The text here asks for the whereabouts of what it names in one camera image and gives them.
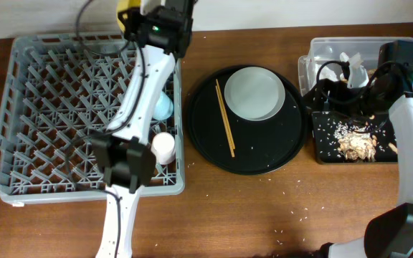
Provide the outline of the white napkin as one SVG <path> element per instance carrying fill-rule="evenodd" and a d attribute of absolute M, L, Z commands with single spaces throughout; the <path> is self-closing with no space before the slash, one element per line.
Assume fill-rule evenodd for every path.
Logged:
<path fill-rule="evenodd" d="M 338 59 L 326 60 L 323 63 L 308 61 L 305 91 L 322 87 L 324 90 L 334 90 L 336 87 L 344 90 L 364 88 L 370 77 L 363 66 L 363 59 L 359 53 L 349 57 L 345 52 L 340 53 Z"/>

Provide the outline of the grey round plate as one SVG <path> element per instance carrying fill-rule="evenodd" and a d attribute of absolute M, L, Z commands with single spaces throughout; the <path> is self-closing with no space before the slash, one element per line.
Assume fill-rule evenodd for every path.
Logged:
<path fill-rule="evenodd" d="M 285 102 L 285 86 L 270 70 L 245 67 L 233 73 L 224 86 L 227 107 L 238 117 L 263 121 L 275 116 Z"/>

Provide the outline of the pink plastic cup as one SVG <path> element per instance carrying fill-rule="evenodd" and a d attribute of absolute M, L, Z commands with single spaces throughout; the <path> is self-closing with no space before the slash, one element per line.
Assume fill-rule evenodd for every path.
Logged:
<path fill-rule="evenodd" d="M 155 155 L 157 163 L 170 164 L 176 155 L 175 138 L 166 132 L 156 134 L 151 143 L 151 151 Z"/>

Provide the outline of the light blue plastic cup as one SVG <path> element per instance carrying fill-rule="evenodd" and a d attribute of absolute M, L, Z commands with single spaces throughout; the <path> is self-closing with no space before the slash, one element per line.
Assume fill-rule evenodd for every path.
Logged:
<path fill-rule="evenodd" d="M 166 120 L 171 117 L 173 112 L 174 104 L 171 98 L 165 92 L 161 92 L 153 112 L 153 119 Z"/>

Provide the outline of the wooden chopstick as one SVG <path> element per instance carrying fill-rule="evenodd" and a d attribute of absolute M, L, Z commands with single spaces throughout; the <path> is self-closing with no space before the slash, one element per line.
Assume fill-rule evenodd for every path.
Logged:
<path fill-rule="evenodd" d="M 221 116 L 222 116 L 222 120 L 223 120 L 223 124 L 224 124 L 224 129 L 225 129 L 225 132 L 226 132 L 227 141 L 228 141 L 228 144 L 229 144 L 229 149 L 231 151 L 231 155 L 233 156 L 234 155 L 233 154 L 234 149 L 232 147 L 232 141 L 231 141 L 231 138 L 230 138 L 228 127 L 227 127 L 226 113 L 224 111 L 223 102 L 222 102 L 221 97 L 220 97 L 219 86 L 216 85 L 215 88 L 216 88 L 216 91 L 217 91 L 217 99 L 218 99 L 218 102 L 219 102 L 219 108 L 220 108 L 220 111 L 221 111 Z"/>
<path fill-rule="evenodd" d="M 217 99 L 218 99 L 218 102 L 219 102 L 219 106 L 220 106 L 221 114 L 222 114 L 222 119 L 223 119 L 223 123 L 224 123 L 224 129 L 226 131 L 227 140 L 228 140 L 228 144 L 229 144 L 229 150 L 230 150 L 230 153 L 231 153 L 231 157 L 234 158 L 235 157 L 234 141 L 233 141 L 232 132 L 231 132 L 230 126 L 229 126 L 227 111 L 226 111 L 224 100 L 223 100 L 223 97 L 222 97 L 222 91 L 221 91 L 221 88 L 219 86 L 219 81 L 218 80 L 216 80 L 216 91 L 217 91 Z"/>

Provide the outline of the yellow plastic bowl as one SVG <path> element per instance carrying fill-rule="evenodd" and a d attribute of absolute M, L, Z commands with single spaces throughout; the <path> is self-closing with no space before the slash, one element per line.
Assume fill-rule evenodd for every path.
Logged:
<path fill-rule="evenodd" d="M 125 31 L 125 22 L 129 18 L 129 9 L 140 10 L 141 0 L 118 0 L 116 6 L 116 20 L 122 32 Z"/>

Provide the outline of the food leftovers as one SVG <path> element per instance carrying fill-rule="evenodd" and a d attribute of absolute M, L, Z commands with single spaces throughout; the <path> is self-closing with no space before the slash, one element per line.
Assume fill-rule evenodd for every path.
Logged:
<path fill-rule="evenodd" d="M 387 115 L 336 118 L 330 129 L 326 156 L 331 163 L 397 162 L 396 138 Z"/>

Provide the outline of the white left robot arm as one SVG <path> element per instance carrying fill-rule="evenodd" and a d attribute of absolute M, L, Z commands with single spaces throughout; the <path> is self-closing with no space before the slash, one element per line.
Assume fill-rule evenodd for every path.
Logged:
<path fill-rule="evenodd" d="M 151 182 L 156 156 L 148 140 L 156 103 L 176 62 L 191 43 L 195 0 L 124 1 L 117 20 L 137 48 L 123 101 L 106 131 L 91 137 L 107 195 L 98 257 L 131 257 L 141 192 Z"/>

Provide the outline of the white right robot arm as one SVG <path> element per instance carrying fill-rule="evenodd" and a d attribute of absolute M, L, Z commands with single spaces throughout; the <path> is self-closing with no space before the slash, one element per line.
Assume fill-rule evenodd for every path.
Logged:
<path fill-rule="evenodd" d="M 318 159 L 324 163 L 399 165 L 395 208 L 372 219 L 365 234 L 324 244 L 317 257 L 413 257 L 413 39 L 345 39 L 334 58 L 309 56 L 299 71 L 313 120 Z"/>

